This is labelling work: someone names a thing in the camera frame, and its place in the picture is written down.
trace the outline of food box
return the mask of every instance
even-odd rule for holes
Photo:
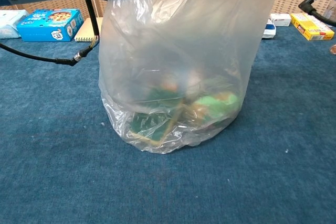
[[[23,41],[71,41],[82,24],[78,9],[39,9],[18,24],[17,29]]]
[[[291,14],[293,25],[307,40],[330,40],[334,31],[325,23],[306,13]]]

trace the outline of blue carpet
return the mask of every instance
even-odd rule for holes
[[[4,43],[55,58],[83,47]],[[237,120],[168,155],[115,134],[97,49],[73,68],[0,51],[0,223],[335,223],[335,43],[279,29]]]

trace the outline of black cable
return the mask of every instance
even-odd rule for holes
[[[89,15],[90,15],[90,19],[92,22],[92,27],[93,27],[93,32],[94,35],[96,36],[96,40],[95,43],[97,44],[99,41],[99,28],[98,28],[98,23],[97,23],[97,19],[96,19],[96,15],[94,13],[94,9],[93,9],[93,5],[92,5],[92,1],[91,0],[85,0],[86,4],[87,4],[87,8],[89,11]],[[53,58],[45,58],[45,57],[40,57],[40,56],[35,56],[35,55],[30,55],[30,54],[26,54],[24,52],[15,50],[11,47],[8,47],[2,43],[0,43],[0,48],[11,52],[13,54],[22,56],[24,58],[28,58],[28,59],[32,59],[32,60],[38,60],[38,61],[44,61],[44,62],[51,62],[51,63],[55,63],[55,64],[61,64],[61,65],[68,65],[68,66],[74,66],[76,65],[82,58],[86,57],[87,54],[94,48],[94,46],[96,46],[96,44],[92,44],[92,46],[90,45],[89,47],[80,50],[72,59],[53,59]]]
[[[86,6],[88,8],[89,11],[89,15],[90,15],[90,19],[91,19],[91,23],[92,23],[92,27],[93,27],[93,33],[96,36],[99,36],[99,28],[98,28],[98,23],[97,23],[97,19],[96,19],[96,14],[94,13],[94,9],[93,9],[93,4],[91,0],[85,0],[86,2]]]
[[[336,27],[336,21],[333,21],[331,19],[328,19],[326,17],[323,17],[321,14],[319,14],[317,11],[312,11],[311,15],[317,18],[319,21],[322,21],[323,23],[326,23],[327,25],[330,26],[335,26]]]
[[[317,10],[312,6],[315,0],[304,0],[301,4],[299,4],[299,8],[305,13],[314,16],[319,21],[326,23],[327,25],[336,27],[336,21],[323,17],[320,15]]]

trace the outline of green toy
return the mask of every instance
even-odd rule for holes
[[[221,121],[240,109],[240,99],[232,92],[207,95],[196,100],[188,109],[188,117],[196,124]]]

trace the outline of small white package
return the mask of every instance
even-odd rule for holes
[[[277,34],[277,27],[273,24],[272,20],[268,19],[262,38],[273,39],[276,34]]]
[[[289,26],[291,22],[290,15],[285,13],[272,13],[270,19],[275,26]]]
[[[27,16],[26,10],[0,10],[0,39],[20,38],[16,26]]]

